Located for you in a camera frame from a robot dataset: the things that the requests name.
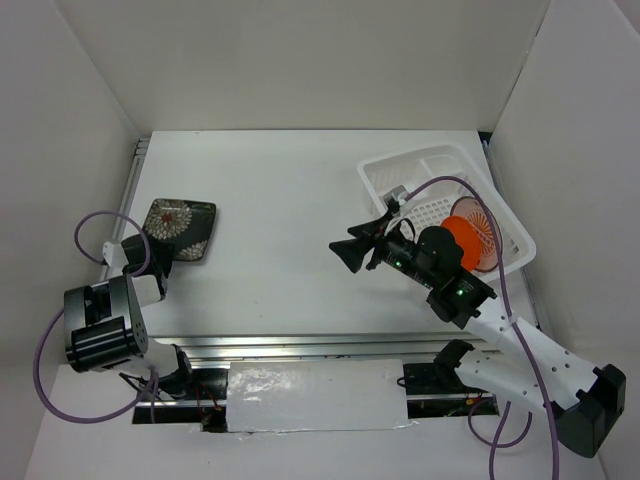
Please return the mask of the orange round plate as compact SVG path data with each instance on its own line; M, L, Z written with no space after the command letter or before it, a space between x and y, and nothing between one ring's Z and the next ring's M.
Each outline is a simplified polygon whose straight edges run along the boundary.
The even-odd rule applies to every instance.
M443 220L441 227L447 229L462 248L461 265L467 271L475 270L480 263L482 243L472 224L464 217L449 216Z

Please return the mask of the white sunburst pattern plate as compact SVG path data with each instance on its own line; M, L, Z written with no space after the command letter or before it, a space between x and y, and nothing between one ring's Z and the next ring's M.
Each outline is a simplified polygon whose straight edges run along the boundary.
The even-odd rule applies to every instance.
M479 237L481 253L476 271L494 271L498 267L498 247L502 246L502 234L493 214L487 215L474 197L464 196L455 201L450 215L467 220Z

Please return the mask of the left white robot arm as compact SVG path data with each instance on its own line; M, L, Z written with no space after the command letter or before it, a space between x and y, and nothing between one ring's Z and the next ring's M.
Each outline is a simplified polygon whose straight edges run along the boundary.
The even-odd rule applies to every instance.
M113 276L64 294L65 353L75 371L144 377L155 370L166 398L194 391L197 376L187 355L152 339L143 317L145 307L166 298L175 255L172 242L141 235L103 244L102 263Z

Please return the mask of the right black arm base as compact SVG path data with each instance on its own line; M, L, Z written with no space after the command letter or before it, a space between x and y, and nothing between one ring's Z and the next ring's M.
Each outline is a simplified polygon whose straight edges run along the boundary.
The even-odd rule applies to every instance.
M473 407L477 415L498 414L493 395L464 385L454 372L463 355L474 350L468 342L452 340L433 361L403 365L396 383L407 395L409 419L463 417Z

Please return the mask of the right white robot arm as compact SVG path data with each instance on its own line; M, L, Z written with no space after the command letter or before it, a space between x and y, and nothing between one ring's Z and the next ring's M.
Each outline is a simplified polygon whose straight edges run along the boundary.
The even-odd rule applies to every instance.
M625 408L626 376L616 366L598 367L565 349L529 322L508 317L502 299L463 265L465 251L443 226L410 240L389 216L349 228L349 239L330 243L353 272L387 264L428 288L436 316L517 362L492 361L455 340L436 360L435 379L446 391L463 385L488 390L532 413L550 415L560 444L592 458Z

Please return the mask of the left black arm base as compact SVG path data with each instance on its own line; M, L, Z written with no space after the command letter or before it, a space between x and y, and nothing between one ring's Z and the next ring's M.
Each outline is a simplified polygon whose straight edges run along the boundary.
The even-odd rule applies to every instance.
M226 433L227 368L194 369L177 345L176 361L159 378L155 401L147 396L133 413L134 425L197 425L201 431Z

